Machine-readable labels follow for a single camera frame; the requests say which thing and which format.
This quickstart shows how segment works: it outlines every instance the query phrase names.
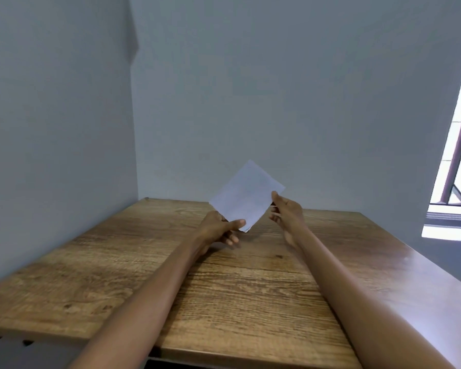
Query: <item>white paper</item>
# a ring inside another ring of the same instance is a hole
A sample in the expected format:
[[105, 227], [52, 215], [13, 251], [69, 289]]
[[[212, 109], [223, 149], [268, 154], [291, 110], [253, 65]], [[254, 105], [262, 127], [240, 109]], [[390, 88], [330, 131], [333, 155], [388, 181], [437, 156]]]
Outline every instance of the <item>white paper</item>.
[[284, 189], [255, 162], [248, 160], [210, 204], [228, 221], [245, 219], [246, 225], [240, 231], [247, 232], [270, 206], [271, 192], [276, 190], [280, 194]]

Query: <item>wooden table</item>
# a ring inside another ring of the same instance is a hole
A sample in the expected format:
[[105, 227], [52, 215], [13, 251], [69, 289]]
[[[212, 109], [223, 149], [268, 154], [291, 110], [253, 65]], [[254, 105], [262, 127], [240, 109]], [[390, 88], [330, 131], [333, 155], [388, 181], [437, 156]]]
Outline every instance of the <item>wooden table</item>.
[[[87, 341], [204, 217], [205, 203], [142, 199], [0, 282], [0, 335]], [[363, 284], [461, 367], [461, 283], [356, 212], [306, 221]], [[184, 282], [154, 353], [230, 367], [359, 368], [313, 278], [262, 218]]]

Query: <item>forearm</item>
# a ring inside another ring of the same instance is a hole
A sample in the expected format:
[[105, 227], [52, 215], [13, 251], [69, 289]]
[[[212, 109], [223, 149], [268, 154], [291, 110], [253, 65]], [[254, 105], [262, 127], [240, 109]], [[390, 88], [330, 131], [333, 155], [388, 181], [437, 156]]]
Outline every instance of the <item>forearm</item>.
[[115, 312], [71, 366], [136, 368], [150, 352], [198, 253], [189, 239]]
[[365, 368], [452, 368], [404, 318], [379, 301], [307, 228], [296, 238], [319, 288]]

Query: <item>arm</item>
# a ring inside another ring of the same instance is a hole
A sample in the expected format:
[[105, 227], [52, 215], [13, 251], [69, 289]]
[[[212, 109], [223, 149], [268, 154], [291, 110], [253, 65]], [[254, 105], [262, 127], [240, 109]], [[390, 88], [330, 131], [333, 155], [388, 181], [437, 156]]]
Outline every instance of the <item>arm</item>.
[[138, 367], [159, 337], [192, 264], [213, 242], [238, 242], [231, 231], [244, 224], [243, 220], [225, 222], [216, 211], [209, 212], [198, 229], [94, 335], [70, 369]]
[[303, 258], [365, 368], [453, 368], [425, 338], [364, 287], [307, 228], [301, 206], [276, 192], [270, 218]]

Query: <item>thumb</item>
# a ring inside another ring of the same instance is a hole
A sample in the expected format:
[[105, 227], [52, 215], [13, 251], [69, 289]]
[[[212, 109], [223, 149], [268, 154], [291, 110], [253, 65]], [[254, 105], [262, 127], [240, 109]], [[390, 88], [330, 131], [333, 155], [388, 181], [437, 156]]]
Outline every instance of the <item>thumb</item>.
[[227, 230], [238, 230], [239, 228], [242, 228], [244, 225], [246, 225], [246, 220], [244, 219], [230, 221], [227, 223]]
[[273, 203], [280, 209], [285, 205], [285, 201], [275, 190], [271, 192], [271, 199]]

